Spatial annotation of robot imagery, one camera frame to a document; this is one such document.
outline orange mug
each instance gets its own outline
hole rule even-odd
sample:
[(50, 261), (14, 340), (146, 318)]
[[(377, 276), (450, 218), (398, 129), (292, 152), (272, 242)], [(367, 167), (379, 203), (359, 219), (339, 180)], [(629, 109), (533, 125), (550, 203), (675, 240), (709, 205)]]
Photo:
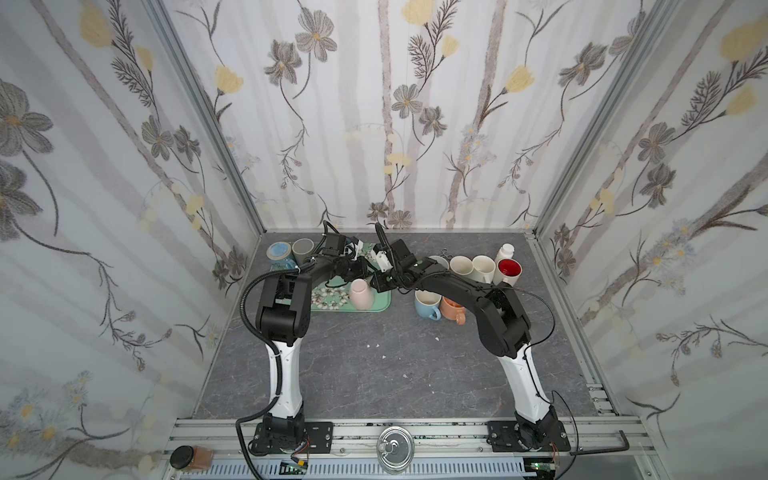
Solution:
[(445, 297), (440, 300), (440, 313), (447, 319), (455, 320), (459, 325), (464, 325), (464, 322), (467, 321), (466, 311), (466, 308), (453, 300), (448, 300)]

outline white arm segment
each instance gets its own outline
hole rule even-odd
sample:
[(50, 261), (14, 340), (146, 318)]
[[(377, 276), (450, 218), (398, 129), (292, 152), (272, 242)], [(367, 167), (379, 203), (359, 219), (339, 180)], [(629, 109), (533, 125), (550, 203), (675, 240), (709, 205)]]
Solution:
[[(275, 342), (280, 351), (280, 360), (283, 363), (283, 393), (270, 413), (282, 419), (295, 417), (299, 413), (303, 401), (299, 390), (299, 347), (301, 347), (301, 340), (296, 339), (293, 346), (288, 346), (285, 342)], [(277, 387), (277, 364), (275, 355), (269, 346), (266, 350), (270, 355), (270, 401), (272, 401), (275, 398), (275, 388)]]
[[(548, 399), (544, 394), (544, 389), (541, 387), (541, 381), (538, 379), (531, 349), (528, 349), (526, 354), (528, 356), (528, 364), (523, 360), (523, 351), (525, 351), (527, 346), (528, 344), (526, 343), (520, 348), (516, 359), (500, 356), (498, 361), (502, 363), (504, 373), (507, 374), (507, 381), (512, 388), (512, 395), (515, 397), (515, 411), (524, 419), (536, 423), (544, 418), (544, 415), (549, 411), (549, 403), (545, 401)], [(544, 399), (536, 396), (537, 388)]]

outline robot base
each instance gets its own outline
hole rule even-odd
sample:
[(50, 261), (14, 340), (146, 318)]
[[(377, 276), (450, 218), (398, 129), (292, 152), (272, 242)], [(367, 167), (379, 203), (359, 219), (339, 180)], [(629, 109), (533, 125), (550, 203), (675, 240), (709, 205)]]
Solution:
[[(333, 441), (333, 422), (306, 422), (304, 423), (304, 435), (310, 438), (310, 454), (331, 453)], [(283, 448), (291, 453), (301, 443), (298, 439), (295, 445), (279, 445), (269, 430), (266, 430), (264, 422), (256, 426), (256, 434), (248, 445), (251, 455), (263, 456), (269, 453), (286, 453)]]
[[(491, 421), (486, 423), (486, 425), (488, 426), (486, 442), (492, 447), (494, 452), (530, 452), (535, 450), (523, 446), (519, 433), (520, 425), (517, 422)], [(554, 443), (559, 452), (571, 450), (571, 443), (568, 441), (568, 436), (565, 434), (562, 422), (557, 422), (548, 436), (549, 439), (546, 440), (546, 443), (542, 442), (540, 449), (537, 451), (552, 452), (553, 448), (550, 442)]]

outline blue mug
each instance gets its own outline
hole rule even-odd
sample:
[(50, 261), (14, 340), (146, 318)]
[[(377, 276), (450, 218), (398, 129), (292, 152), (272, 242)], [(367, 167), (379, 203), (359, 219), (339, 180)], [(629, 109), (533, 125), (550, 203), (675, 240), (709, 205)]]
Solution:
[(423, 318), (440, 320), (442, 318), (442, 314), (440, 313), (441, 298), (441, 295), (434, 292), (416, 290), (416, 295), (414, 296), (416, 313)]
[(266, 257), (270, 259), (272, 267), (270, 270), (288, 270), (296, 268), (296, 261), (293, 259), (290, 243), (275, 242), (266, 249)]

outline mug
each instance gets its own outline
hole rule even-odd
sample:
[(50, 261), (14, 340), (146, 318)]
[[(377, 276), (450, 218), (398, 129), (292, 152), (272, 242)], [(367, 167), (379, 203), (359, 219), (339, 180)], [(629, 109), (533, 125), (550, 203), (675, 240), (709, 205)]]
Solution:
[(496, 272), (496, 262), (491, 257), (478, 255), (472, 259), (472, 268), (474, 270), (469, 274), (469, 278), (477, 282), (490, 283)]
[(469, 258), (462, 256), (451, 258), (451, 263), (449, 265), (451, 266), (451, 271), (453, 273), (461, 276), (470, 276), (475, 269), (472, 266), (472, 261)]
[(465, 315), (466, 311), (466, 308), (445, 297), (443, 297), (440, 302), (440, 313), (447, 319), (455, 320), (459, 325), (464, 325), (464, 322), (467, 321), (467, 316)]
[(288, 270), (296, 268), (296, 261), (291, 255), (290, 243), (275, 242), (266, 249), (266, 258), (272, 263), (271, 270)]
[(505, 258), (498, 261), (498, 271), (502, 273), (502, 282), (515, 286), (523, 273), (523, 267), (517, 260)]
[(440, 265), (442, 265), (442, 267), (445, 268), (446, 270), (451, 269), (448, 261), (445, 258), (439, 255), (431, 255), (430, 258), (433, 259), (435, 262), (439, 263)]
[(373, 290), (362, 278), (352, 281), (349, 286), (349, 301), (356, 310), (367, 310), (373, 306)]
[(414, 296), (416, 313), (430, 320), (440, 320), (442, 315), (440, 314), (438, 303), (440, 303), (441, 298), (442, 296), (438, 293), (416, 290), (416, 295)]
[(291, 246), (293, 250), (293, 258), (296, 259), (296, 263), (303, 265), (313, 250), (315, 250), (315, 243), (309, 238), (299, 238)]

